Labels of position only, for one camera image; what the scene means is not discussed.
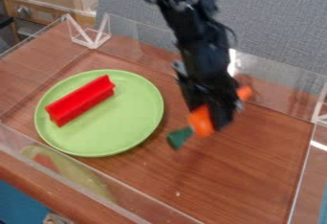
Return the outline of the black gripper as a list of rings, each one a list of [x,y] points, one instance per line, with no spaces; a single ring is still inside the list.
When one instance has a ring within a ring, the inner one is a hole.
[[[233,119],[239,84],[227,72],[229,44],[223,34],[177,36],[181,60],[172,64],[188,109],[209,106],[213,128],[221,130]]]

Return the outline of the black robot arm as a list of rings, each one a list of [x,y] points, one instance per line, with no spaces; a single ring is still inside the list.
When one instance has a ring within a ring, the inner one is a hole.
[[[176,37],[181,60],[172,64],[191,110],[204,105],[216,130],[233,119],[237,81],[227,72],[232,30],[213,18],[216,0],[145,0],[155,4]]]

